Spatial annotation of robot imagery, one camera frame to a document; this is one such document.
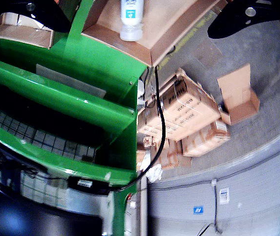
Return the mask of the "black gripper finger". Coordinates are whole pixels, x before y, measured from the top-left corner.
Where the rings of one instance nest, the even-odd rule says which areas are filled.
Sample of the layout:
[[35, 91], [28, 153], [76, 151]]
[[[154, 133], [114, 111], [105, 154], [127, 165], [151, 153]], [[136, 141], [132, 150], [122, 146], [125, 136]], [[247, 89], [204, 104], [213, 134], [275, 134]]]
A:
[[226, 38], [251, 25], [280, 20], [280, 0], [234, 0], [218, 14], [207, 33]]
[[54, 0], [0, 0], [0, 16], [16, 13], [34, 18], [44, 26], [62, 33], [68, 33], [71, 23]]

